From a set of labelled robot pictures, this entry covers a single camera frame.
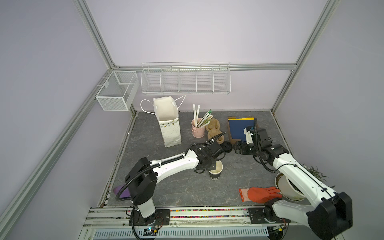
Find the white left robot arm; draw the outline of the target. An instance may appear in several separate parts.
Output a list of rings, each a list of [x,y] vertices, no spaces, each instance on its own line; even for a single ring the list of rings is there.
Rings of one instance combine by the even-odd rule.
[[[224,157],[225,151],[219,143],[211,140],[202,144],[193,143],[183,153],[169,158],[153,161],[141,158],[126,175],[125,183],[115,193],[115,199],[118,202],[131,201],[144,220],[154,219],[157,210],[153,195],[158,183],[185,170],[193,170],[197,174],[216,170],[220,156]]]

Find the black coffee cup lid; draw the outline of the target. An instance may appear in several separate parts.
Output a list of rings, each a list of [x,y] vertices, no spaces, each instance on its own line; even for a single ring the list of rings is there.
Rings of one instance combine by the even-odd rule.
[[[233,150],[233,145],[230,142],[224,141],[221,147],[225,153],[230,153]]]

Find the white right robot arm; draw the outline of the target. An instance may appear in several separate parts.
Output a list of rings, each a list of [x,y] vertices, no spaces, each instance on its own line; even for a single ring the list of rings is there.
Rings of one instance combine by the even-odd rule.
[[[273,144],[265,129],[257,125],[244,129],[245,141],[235,143],[236,153],[251,155],[270,173],[281,172],[309,200],[304,206],[283,200],[277,188],[240,189],[242,201],[263,203],[264,217],[288,219],[310,228],[322,240],[331,240],[353,226],[353,201],[344,192],[337,193],[299,164],[280,144]]]

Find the black paper coffee cup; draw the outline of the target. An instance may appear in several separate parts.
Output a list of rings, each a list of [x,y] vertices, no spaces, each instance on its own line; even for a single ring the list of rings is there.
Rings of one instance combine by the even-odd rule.
[[[223,168],[224,168],[223,163],[221,161],[217,161],[216,162],[216,169],[209,171],[210,178],[214,181],[218,180],[222,171],[223,171]]]

